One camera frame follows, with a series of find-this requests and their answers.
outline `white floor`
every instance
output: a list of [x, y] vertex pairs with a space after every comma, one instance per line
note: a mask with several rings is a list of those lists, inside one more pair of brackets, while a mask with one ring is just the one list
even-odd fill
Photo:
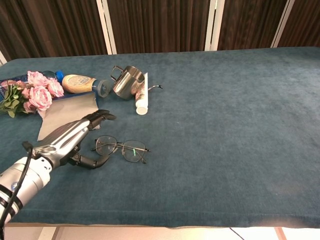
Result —
[[[283, 228], [278, 238], [273, 227], [233, 228], [245, 240], [320, 240], [320, 229]], [[229, 228], [165, 227], [6, 227], [6, 240], [241, 240]]]

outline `robotic hand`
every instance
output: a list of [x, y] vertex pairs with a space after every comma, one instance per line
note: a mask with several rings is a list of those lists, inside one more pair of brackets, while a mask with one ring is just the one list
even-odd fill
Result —
[[[5, 223], [9, 222], [19, 210], [32, 199], [50, 181], [50, 172], [60, 166], [71, 163], [89, 169], [101, 167], [109, 158], [102, 156], [98, 161], [79, 154], [81, 141], [103, 120], [116, 117], [108, 110], [98, 110], [80, 120], [67, 123], [43, 139], [32, 150], [32, 157], [23, 183], [13, 200]], [[0, 175], [0, 216], [3, 215], [8, 202], [16, 190], [23, 174], [27, 157], [15, 162]]]

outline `eyeglasses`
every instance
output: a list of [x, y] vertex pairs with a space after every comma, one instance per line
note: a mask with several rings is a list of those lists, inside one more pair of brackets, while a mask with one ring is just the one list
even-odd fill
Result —
[[136, 140], [118, 142], [113, 136], [102, 135], [95, 140], [95, 148], [91, 151], [96, 151], [99, 155], [106, 156], [115, 153], [118, 148], [121, 148], [121, 153], [125, 160], [132, 163], [139, 161], [144, 164], [147, 163], [143, 157], [145, 152], [150, 152], [150, 149], [147, 149], [142, 142]]

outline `gray cloth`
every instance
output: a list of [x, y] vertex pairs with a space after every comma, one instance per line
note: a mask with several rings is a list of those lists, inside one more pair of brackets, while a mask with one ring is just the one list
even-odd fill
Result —
[[[113, 65], [148, 72], [147, 115], [114, 93], [100, 109], [117, 116], [100, 135], [138, 140], [147, 164], [117, 151], [101, 168], [70, 164], [13, 219], [49, 224], [320, 226], [320, 48], [16, 59], [0, 79], [62, 70], [108, 79]], [[0, 169], [36, 143], [41, 117], [0, 116]]]

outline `stainless steel pitcher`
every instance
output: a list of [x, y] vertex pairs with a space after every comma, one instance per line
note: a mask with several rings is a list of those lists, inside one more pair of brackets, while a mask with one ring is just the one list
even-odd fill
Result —
[[[121, 71], [118, 78], [115, 78], [112, 75], [115, 69]], [[110, 76], [115, 81], [113, 91], [120, 98], [125, 100], [131, 99], [137, 93], [141, 84], [145, 80], [144, 74], [134, 66], [127, 66], [125, 69], [122, 69], [119, 66], [114, 66]]]

